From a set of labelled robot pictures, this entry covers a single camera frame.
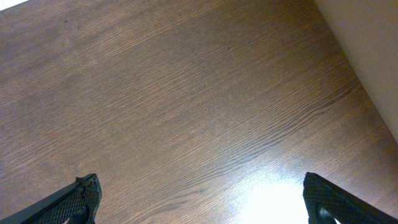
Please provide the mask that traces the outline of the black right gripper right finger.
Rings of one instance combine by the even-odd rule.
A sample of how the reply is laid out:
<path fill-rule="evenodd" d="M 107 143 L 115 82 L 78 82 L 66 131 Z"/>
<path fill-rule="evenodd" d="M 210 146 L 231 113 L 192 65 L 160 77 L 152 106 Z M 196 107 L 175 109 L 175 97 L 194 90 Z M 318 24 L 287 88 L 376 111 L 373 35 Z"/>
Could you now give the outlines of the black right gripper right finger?
<path fill-rule="evenodd" d="M 305 174 L 303 198 L 309 224 L 397 224 L 397 219 L 312 172 Z"/>

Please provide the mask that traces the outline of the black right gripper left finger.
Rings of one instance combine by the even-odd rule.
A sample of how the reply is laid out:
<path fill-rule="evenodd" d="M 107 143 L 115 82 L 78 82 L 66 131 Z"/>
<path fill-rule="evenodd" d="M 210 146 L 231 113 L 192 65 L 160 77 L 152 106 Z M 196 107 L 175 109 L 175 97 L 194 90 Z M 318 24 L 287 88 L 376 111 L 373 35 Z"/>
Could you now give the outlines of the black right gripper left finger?
<path fill-rule="evenodd" d="M 31 206 L 1 220 L 1 224 L 95 224 L 102 198 L 98 176 L 88 174 Z"/>

